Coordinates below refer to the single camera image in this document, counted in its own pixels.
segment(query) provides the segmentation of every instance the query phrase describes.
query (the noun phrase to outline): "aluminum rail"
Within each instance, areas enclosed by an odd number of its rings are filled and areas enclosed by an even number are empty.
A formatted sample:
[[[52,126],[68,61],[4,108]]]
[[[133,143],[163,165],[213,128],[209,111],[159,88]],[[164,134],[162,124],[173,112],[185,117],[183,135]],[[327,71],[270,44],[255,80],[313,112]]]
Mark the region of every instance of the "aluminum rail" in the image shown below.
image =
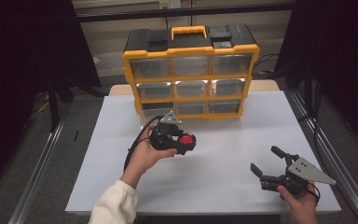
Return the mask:
[[[323,4],[299,4],[293,3],[279,3],[279,4],[259,4],[259,5],[245,5],[235,7],[187,7],[187,8],[173,8],[173,9],[156,9],[134,12],[119,12],[119,13],[97,13],[97,14],[79,14],[74,17],[44,17],[34,18],[32,21],[52,21],[52,22],[93,22],[93,21],[124,21],[135,19],[151,19],[164,17],[183,17],[183,16],[200,16],[200,15],[216,15],[216,14],[231,14],[231,13],[246,13],[246,12],[267,12],[267,11],[285,11],[293,10],[295,7],[322,7]]]
[[[303,116],[306,116],[307,109],[305,108],[304,100],[300,96],[298,92],[291,91],[290,94],[292,95],[298,109],[300,110],[301,114]],[[315,124],[316,120],[315,118],[307,119],[307,124],[310,127],[310,130],[312,132],[315,131]],[[351,197],[351,200],[353,201],[354,205],[356,206],[358,210],[358,184],[353,179],[351,174],[348,172],[347,168],[345,167],[342,160],[339,158],[338,154],[334,150],[331,143],[328,141],[326,135],[324,134],[323,130],[317,126],[317,133],[316,133],[317,141],[321,146],[321,149],[324,152],[324,155],[327,157],[327,159],[330,161],[331,165],[333,166],[333,169],[335,170],[339,180],[341,181],[342,185],[344,186],[345,190],[348,192],[348,194]]]
[[[48,160],[50,159],[55,145],[59,139],[65,118],[69,114],[70,106],[71,104],[65,104],[62,110],[62,118],[55,131],[49,135],[48,141],[46,142],[39,161],[34,168],[34,172],[31,175],[31,179],[29,180],[27,187],[22,193],[20,201],[18,202],[16,209],[11,215],[8,224],[22,224],[24,222],[31,207],[31,204],[34,200],[34,196],[36,195],[43,173],[45,173],[46,166],[48,165]]]

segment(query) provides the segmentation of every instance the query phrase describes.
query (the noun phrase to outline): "wrist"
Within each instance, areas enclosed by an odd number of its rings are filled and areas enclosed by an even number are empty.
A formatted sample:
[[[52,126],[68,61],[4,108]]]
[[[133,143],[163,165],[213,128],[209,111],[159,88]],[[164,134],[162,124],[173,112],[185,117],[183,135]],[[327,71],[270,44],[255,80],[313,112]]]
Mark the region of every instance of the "wrist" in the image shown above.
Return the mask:
[[[124,174],[121,176],[120,180],[136,189],[136,187],[138,186],[138,182],[144,173],[145,172],[142,169],[138,169],[137,167],[134,167],[129,164],[127,169],[124,171]]]

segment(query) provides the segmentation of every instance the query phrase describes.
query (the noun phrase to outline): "metal frame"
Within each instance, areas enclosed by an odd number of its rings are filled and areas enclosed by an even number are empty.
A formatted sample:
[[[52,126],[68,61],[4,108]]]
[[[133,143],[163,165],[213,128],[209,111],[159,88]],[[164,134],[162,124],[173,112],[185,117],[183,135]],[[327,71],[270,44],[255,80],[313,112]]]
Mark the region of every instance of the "metal frame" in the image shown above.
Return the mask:
[[[305,107],[305,102],[304,102],[303,98],[300,96],[300,94],[298,92],[293,92],[293,91],[291,91],[290,94],[292,95],[292,97],[296,103],[296,106],[298,107],[302,116],[307,116],[308,113],[307,113],[307,109]],[[310,127],[310,130],[312,132],[314,132],[316,120],[314,118],[307,119],[307,124]],[[317,128],[317,132],[316,132],[317,142],[321,146],[321,149],[323,150],[324,155],[327,157],[330,164],[333,166],[333,169],[336,172],[339,180],[341,181],[345,190],[350,195],[351,200],[353,201],[354,205],[356,206],[356,208],[358,210],[358,184],[353,179],[351,174],[348,172],[344,163],[342,162],[342,160],[339,158],[338,154],[336,153],[336,150],[333,148],[331,143],[328,141],[326,135],[324,134],[324,131],[319,126],[316,126],[316,128]]]
[[[55,131],[50,133],[48,141],[46,142],[42,151],[42,155],[40,156],[39,161],[34,168],[34,172],[31,175],[31,179],[29,180],[27,187],[22,193],[20,201],[17,203],[16,209],[11,215],[8,224],[22,224],[25,221],[25,218],[34,200],[34,196],[36,195],[40,181],[42,180],[43,174],[45,173],[48,160],[50,159],[55,145],[60,137],[64,121],[69,114],[70,106],[71,104],[65,104],[62,111],[62,118]]]
[[[148,11],[136,11],[136,12],[123,12],[123,13],[105,13],[105,14],[89,14],[89,15],[77,15],[76,17],[50,17],[42,19],[33,19],[33,22],[50,21],[50,22],[94,22],[94,21],[122,21],[122,20],[136,20],[136,19],[151,19],[151,18],[164,18],[164,17],[183,17],[183,16],[197,16],[197,15],[213,15],[213,14],[231,14],[231,13],[247,13],[247,12],[265,12],[265,11],[282,11],[292,10],[295,7],[311,7],[308,3],[281,3],[281,4],[265,4],[265,5],[249,5],[239,7],[196,7],[196,8],[179,8],[179,9],[167,9],[167,10],[148,10]],[[303,115],[307,115],[307,110],[304,106],[305,102],[298,93],[291,92],[298,109]],[[9,224],[23,223],[34,196],[37,191],[37,187],[42,178],[43,172],[48,164],[48,159],[55,147],[62,125],[68,114],[69,107],[64,111],[60,123],[48,139],[47,144],[43,150],[41,158],[34,169],[34,173],[27,185],[27,188],[21,196],[16,210],[14,211]],[[315,119],[307,119],[307,123],[312,131],[315,127]],[[358,209],[358,185],[351,177],[348,170],[345,168],[341,159],[337,155],[333,146],[330,144],[324,132],[318,127],[317,140],[321,145],[324,154],[332,164],[336,171],[338,178],[343,183],[346,191],[350,194],[352,201]]]
[[[157,10],[120,12],[120,13],[80,14],[77,15],[76,17],[47,17],[42,19],[34,19],[33,21],[36,22],[38,21],[52,21],[52,22],[124,21],[124,20],[136,20],[136,19],[165,18],[165,17],[285,11],[285,10],[293,10],[295,7],[311,6],[311,4],[300,4],[300,5],[299,3],[293,2],[293,3],[280,3],[280,4],[247,5],[247,6],[238,6],[238,7],[188,7],[188,8],[174,8],[174,9],[167,9],[167,10],[157,9]]]
[[[158,0],[89,0],[89,1],[74,1],[74,8],[86,8],[86,7],[114,7],[123,5],[132,5],[140,3],[158,3]]]

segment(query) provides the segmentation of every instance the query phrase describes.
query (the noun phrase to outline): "metal bracket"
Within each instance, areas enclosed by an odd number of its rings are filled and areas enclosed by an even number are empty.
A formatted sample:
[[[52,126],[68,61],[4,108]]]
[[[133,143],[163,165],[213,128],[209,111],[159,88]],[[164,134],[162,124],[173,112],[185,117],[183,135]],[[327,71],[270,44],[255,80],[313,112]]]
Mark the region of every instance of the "metal bracket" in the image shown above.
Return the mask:
[[[295,161],[295,163],[289,166],[287,171],[306,180],[312,180],[329,185],[336,185],[336,180],[332,179],[330,176],[316,168],[315,165],[302,157],[300,157]]]
[[[177,118],[173,114],[173,111],[170,111],[169,113],[164,115],[164,117],[162,117],[162,119],[160,119],[159,122],[160,123],[165,123],[165,124],[181,124],[182,123],[182,121],[179,120],[179,118]]]

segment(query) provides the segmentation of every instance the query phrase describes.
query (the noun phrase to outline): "plastic drawer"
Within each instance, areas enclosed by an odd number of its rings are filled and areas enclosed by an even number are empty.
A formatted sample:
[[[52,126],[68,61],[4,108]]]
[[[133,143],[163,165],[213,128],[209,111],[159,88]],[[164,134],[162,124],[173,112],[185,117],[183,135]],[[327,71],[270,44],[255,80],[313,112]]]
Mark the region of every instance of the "plastic drawer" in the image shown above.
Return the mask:
[[[210,101],[209,113],[237,113],[241,100]]]
[[[176,97],[206,96],[207,80],[174,82]]]
[[[224,54],[212,56],[212,74],[247,74],[251,54]]]
[[[173,103],[142,104],[144,120],[150,120],[155,116],[165,115],[173,111]]]
[[[205,101],[179,102],[175,104],[177,115],[205,114]]]
[[[211,82],[211,95],[242,95],[245,78],[216,79]]]
[[[132,73],[137,77],[168,77],[170,68],[167,58],[132,59]]]
[[[208,74],[208,55],[180,56],[171,58],[174,76],[204,76]]]
[[[136,84],[141,99],[165,99],[172,97],[171,82]]]

